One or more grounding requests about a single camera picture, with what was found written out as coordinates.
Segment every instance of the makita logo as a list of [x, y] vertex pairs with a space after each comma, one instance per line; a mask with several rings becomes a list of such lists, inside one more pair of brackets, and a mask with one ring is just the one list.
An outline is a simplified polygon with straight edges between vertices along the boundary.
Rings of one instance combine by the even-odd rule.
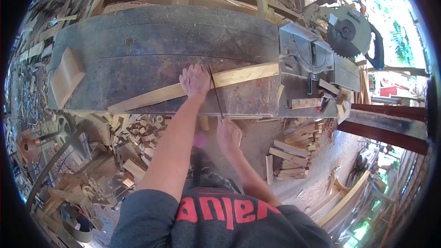
[[360, 20], [359, 20], [356, 16], [354, 16], [354, 15], [351, 14], [350, 12], [347, 12], [347, 14], [348, 14], [351, 18], [353, 18], [355, 21], [357, 21], [358, 23], [360, 23]]

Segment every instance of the hand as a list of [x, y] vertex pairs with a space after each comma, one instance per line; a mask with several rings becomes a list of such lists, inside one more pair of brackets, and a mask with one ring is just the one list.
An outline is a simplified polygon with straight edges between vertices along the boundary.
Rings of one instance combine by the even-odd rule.
[[225, 157], [240, 151], [242, 133], [231, 123], [229, 116], [225, 116], [223, 119], [218, 117], [217, 138], [219, 148]]
[[206, 67], [200, 64], [191, 64], [188, 69], [182, 70], [182, 75], [179, 76], [179, 82], [182, 89], [187, 96], [201, 96], [205, 98], [210, 90], [210, 74]]

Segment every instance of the dark wooden tabletop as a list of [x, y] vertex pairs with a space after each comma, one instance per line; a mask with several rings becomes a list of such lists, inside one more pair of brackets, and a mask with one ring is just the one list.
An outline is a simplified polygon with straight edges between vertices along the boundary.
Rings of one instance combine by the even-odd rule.
[[[71, 47], [85, 77], [63, 109], [106, 111], [108, 106], [179, 82], [190, 64], [210, 63], [213, 73], [279, 56], [278, 27], [269, 21], [217, 8], [149, 6], [108, 13], [58, 32], [49, 79]], [[280, 75], [218, 89], [224, 113], [277, 115]], [[185, 97], [127, 113], [175, 113]], [[49, 107], [56, 109], [49, 85]], [[219, 113], [213, 90], [201, 114]]]

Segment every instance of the saw handle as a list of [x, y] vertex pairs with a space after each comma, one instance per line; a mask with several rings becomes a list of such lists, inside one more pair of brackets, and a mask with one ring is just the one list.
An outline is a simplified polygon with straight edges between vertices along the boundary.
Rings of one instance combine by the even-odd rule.
[[375, 56], [373, 58], [369, 57], [368, 53], [364, 55], [366, 59], [372, 64], [372, 66], [377, 70], [383, 70], [384, 68], [384, 47], [383, 47], [383, 37], [380, 32], [375, 28], [372, 23], [369, 22], [371, 31], [375, 34], [375, 40], [373, 44], [375, 46]]

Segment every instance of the gray t-shirt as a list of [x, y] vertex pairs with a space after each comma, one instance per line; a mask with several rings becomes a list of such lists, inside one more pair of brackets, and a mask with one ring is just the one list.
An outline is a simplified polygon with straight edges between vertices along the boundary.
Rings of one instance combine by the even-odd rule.
[[110, 247], [331, 247], [331, 238], [297, 207], [277, 208], [224, 188], [198, 187], [181, 202], [140, 190], [121, 205]]

